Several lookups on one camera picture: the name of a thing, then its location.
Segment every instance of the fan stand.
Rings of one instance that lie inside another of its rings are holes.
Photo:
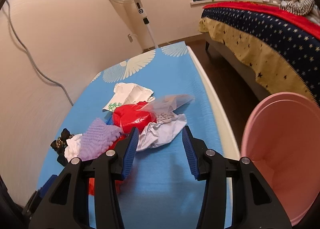
[[[134,0],[134,3],[136,5],[136,8],[138,9],[139,15],[142,17],[143,23],[147,26],[147,29],[148,29],[148,32],[149,32],[149,35],[151,37],[151,40],[153,42],[154,47],[159,48],[159,46],[155,42],[155,38],[154,38],[153,32],[150,27],[150,22],[147,18],[147,13],[145,12],[145,10],[141,4],[141,0]]]

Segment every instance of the blue mattress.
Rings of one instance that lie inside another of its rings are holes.
[[[195,102],[182,106],[195,138],[221,154],[222,147],[208,96],[184,42],[138,55],[101,72],[89,84],[57,132],[84,133],[91,122],[107,119],[102,108],[114,95],[117,82],[136,83],[154,91],[156,98],[169,94],[190,94]],[[41,187],[63,166],[49,149],[38,180]],[[131,174],[121,186],[119,204],[126,229],[195,229],[199,218],[205,182],[190,172],[181,133],[168,145],[137,152]],[[94,197],[89,197],[90,226],[95,227]],[[231,205],[227,190],[225,227],[231,225]]]

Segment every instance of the wooden floor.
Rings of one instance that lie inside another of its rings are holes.
[[[211,57],[207,54],[205,40],[186,42],[186,44],[197,56],[216,90],[240,148],[244,126],[250,113],[259,103],[258,99],[222,56]]]

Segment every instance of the white bed frame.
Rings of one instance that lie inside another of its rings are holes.
[[[201,66],[199,60],[197,59],[194,52],[189,46],[188,46],[188,51],[191,56],[191,59],[193,60],[193,63],[196,66],[196,69],[199,72],[201,80],[204,84],[204,88],[207,92],[207,95],[211,104],[212,112],[217,123],[217,128],[220,135],[220,141],[223,149],[223,155],[226,158],[239,160],[240,159],[239,148],[238,148],[235,136],[233,134],[233,131],[231,129],[229,120],[227,118],[227,115],[219,100],[219,97],[216,91],[214,90],[203,67]]]

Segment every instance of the pink bucket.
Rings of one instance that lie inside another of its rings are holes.
[[[254,162],[296,225],[320,191],[320,109],[296,93],[265,98],[247,121],[241,156]]]

